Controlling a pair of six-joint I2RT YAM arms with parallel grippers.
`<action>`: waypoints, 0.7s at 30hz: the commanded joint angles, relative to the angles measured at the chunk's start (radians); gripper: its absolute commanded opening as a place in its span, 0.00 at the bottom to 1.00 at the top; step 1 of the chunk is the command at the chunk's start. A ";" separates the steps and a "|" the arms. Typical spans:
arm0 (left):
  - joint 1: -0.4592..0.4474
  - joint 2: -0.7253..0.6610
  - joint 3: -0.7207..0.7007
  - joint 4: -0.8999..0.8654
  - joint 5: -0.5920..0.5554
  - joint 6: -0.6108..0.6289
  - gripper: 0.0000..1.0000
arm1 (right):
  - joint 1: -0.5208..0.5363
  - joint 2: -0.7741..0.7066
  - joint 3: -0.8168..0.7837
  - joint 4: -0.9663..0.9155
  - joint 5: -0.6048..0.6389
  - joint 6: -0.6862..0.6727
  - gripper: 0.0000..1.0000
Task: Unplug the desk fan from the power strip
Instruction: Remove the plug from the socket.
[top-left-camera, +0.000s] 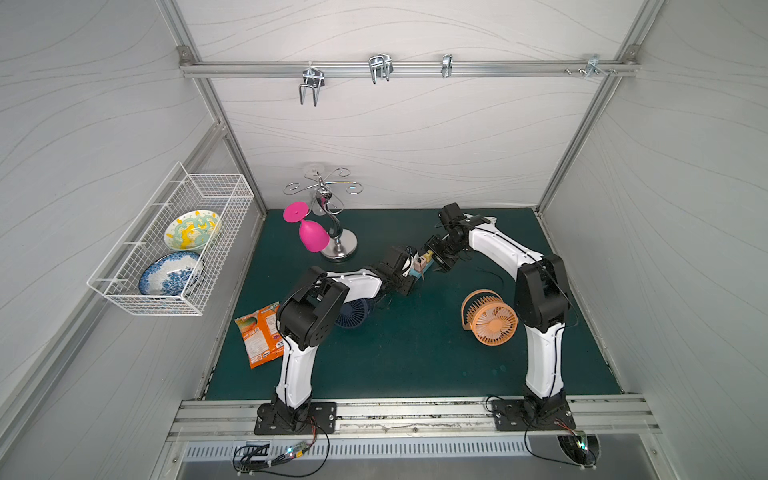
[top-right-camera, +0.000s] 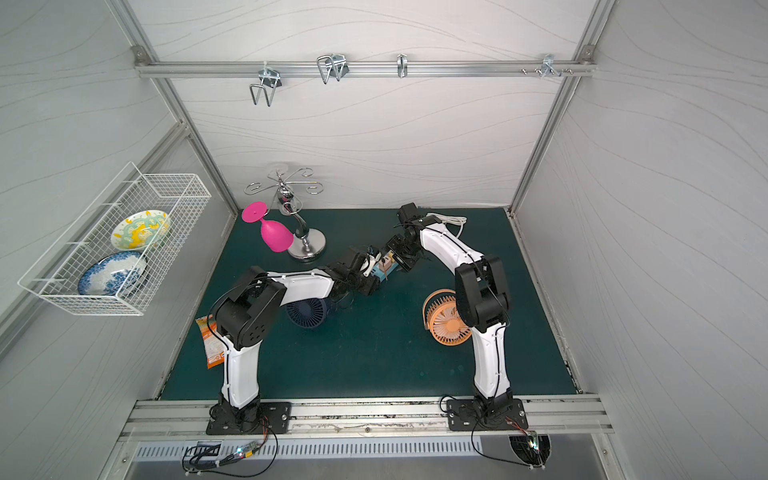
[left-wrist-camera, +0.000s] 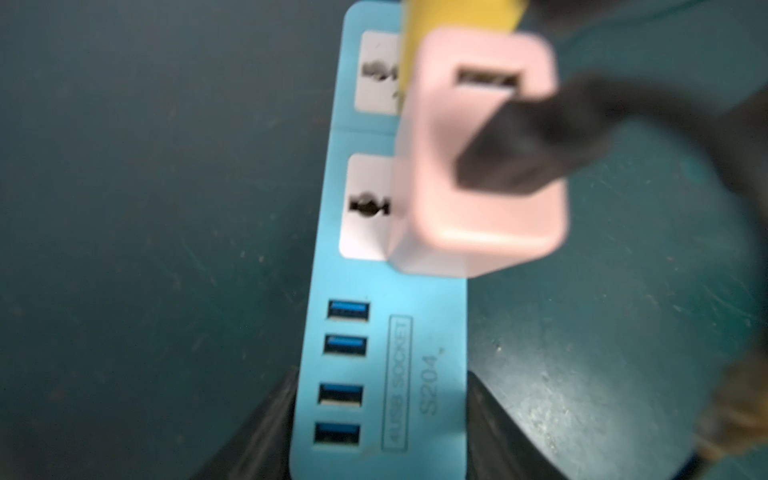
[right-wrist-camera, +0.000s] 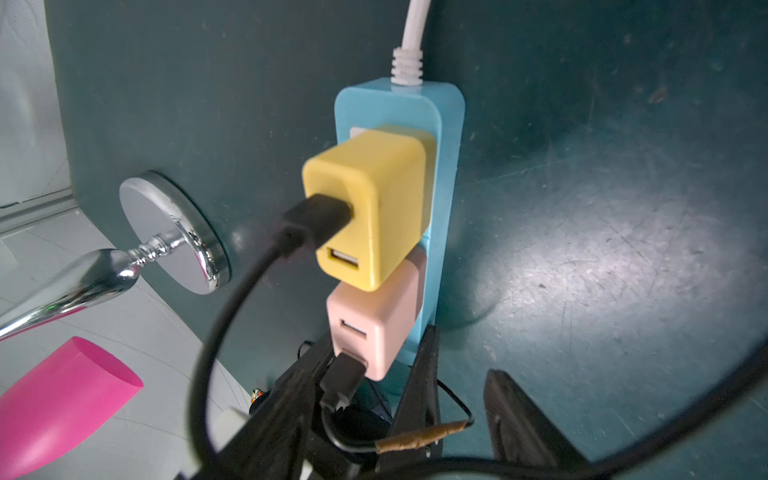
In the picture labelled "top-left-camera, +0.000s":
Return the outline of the light blue power strip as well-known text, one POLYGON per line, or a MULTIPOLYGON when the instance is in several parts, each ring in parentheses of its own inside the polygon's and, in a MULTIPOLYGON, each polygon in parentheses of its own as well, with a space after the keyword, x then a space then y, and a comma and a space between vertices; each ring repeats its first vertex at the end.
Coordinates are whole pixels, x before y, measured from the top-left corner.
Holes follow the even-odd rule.
POLYGON ((433 253, 431 251, 427 252, 424 255, 415 256, 411 262, 409 275, 416 279, 422 278, 426 273, 426 271, 433 264, 432 256, 433 256, 433 253))

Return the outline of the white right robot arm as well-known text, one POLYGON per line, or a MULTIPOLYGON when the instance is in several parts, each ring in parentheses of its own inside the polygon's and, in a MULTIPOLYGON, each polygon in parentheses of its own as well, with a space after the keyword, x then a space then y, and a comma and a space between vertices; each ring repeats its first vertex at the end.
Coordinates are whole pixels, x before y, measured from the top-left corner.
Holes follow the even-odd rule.
POLYGON ((564 261, 522 245, 496 226, 494 217, 472 215, 456 203, 442 208, 438 217, 446 233, 431 237, 426 249, 431 260, 447 272, 462 251, 483 254, 515 282, 511 309, 525 329, 527 371, 525 394, 518 416, 528 428, 571 431, 576 428, 562 379, 562 343, 572 303, 564 261))

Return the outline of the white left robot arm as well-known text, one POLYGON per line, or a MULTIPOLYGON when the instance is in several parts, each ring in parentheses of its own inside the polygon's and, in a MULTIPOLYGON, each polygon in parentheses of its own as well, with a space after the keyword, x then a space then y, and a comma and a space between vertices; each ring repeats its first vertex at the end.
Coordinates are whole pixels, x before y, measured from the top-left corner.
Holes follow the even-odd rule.
POLYGON ((319 346, 327 339, 342 308, 358 300, 376 300, 393 291, 409 293, 418 251, 393 247, 371 267, 330 272, 310 267, 280 304, 276 327, 283 340, 280 377, 268 403, 259 406, 254 434, 308 435, 313 429, 333 433, 338 404, 313 398, 312 375, 319 346))

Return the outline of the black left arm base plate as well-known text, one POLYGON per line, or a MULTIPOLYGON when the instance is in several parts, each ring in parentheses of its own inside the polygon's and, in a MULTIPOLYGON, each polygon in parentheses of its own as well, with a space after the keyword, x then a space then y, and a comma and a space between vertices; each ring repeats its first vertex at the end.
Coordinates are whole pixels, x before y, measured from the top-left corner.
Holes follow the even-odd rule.
POLYGON ((333 434, 337 409, 336 402, 309 401, 291 408, 276 399, 258 407, 253 433, 256 436, 309 435, 315 430, 333 434))

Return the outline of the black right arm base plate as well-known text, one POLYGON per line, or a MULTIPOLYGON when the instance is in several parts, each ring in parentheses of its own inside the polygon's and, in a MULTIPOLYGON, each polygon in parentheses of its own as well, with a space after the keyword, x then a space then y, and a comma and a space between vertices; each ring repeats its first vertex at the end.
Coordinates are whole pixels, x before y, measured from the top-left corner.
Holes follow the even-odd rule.
POLYGON ((564 395, 546 399, 535 395, 523 399, 492 399, 489 407, 497 431, 576 430, 575 417, 564 395))

